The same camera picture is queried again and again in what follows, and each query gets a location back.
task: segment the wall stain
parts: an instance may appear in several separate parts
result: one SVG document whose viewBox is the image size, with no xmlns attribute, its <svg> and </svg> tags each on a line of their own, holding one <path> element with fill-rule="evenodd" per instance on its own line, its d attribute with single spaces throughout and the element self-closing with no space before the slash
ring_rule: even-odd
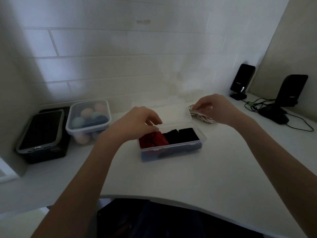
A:
<svg viewBox="0 0 317 238">
<path fill-rule="evenodd" d="M 150 25 L 151 24 L 151 20 L 149 19 L 145 19 L 145 20 L 136 20 L 137 24 L 143 24 L 143 25 Z"/>
</svg>

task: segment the white desk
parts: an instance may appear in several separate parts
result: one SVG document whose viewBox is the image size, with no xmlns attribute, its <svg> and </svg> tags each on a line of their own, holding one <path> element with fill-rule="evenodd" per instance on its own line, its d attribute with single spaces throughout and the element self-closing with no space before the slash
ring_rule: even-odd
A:
<svg viewBox="0 0 317 238">
<path fill-rule="evenodd" d="M 249 95 L 247 100 L 254 101 Z M 317 174 L 317 131 L 281 126 L 246 110 L 287 151 Z M 118 118 L 123 114 L 114 114 Z M 305 237 L 252 156 L 242 137 L 222 124 L 193 119 L 207 136 L 198 154 L 142 163 L 137 142 L 117 152 L 101 197 L 139 197 L 189 207 L 275 237 Z M 290 118 L 290 125 L 302 120 Z M 317 124 L 309 121 L 317 129 Z M 20 180 L 0 184 L 0 214 L 52 205 L 88 156 L 92 145 L 73 141 L 65 158 L 35 164 Z"/>
</svg>

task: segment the white brick wall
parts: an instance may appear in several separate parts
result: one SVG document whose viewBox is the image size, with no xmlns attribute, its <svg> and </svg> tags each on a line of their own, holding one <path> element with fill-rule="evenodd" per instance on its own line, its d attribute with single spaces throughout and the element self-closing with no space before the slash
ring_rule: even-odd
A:
<svg viewBox="0 0 317 238">
<path fill-rule="evenodd" d="M 112 112 L 149 100 L 228 94 L 259 66 L 288 0 L 8 0 L 41 104 L 106 97 Z"/>
</svg>

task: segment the folded red fabric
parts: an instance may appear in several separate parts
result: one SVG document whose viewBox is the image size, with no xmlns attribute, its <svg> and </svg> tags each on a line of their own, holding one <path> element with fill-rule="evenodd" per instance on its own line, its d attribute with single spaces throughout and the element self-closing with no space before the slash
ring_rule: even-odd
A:
<svg viewBox="0 0 317 238">
<path fill-rule="evenodd" d="M 161 132 L 153 132 L 139 138 L 141 148 L 169 145 L 168 141 Z"/>
</svg>

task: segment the wall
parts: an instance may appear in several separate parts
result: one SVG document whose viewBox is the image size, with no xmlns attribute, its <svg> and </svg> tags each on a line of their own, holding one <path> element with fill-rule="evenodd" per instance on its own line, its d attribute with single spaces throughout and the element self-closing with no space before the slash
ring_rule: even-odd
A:
<svg viewBox="0 0 317 238">
<path fill-rule="evenodd" d="M 2 34 L 0 33 L 0 182 L 24 174 L 27 164 L 14 152 L 14 148 L 26 122 L 38 109 L 30 86 L 19 75 L 6 51 L 8 45 Z"/>
<path fill-rule="evenodd" d="M 259 66 L 287 2 L 7 0 L 5 11 L 40 104 L 106 97 L 119 112 L 228 94 L 240 64 Z"/>
<path fill-rule="evenodd" d="M 317 0 L 290 0 L 250 92 L 276 98 L 284 78 L 306 74 L 307 83 L 293 110 L 317 121 Z"/>
</svg>

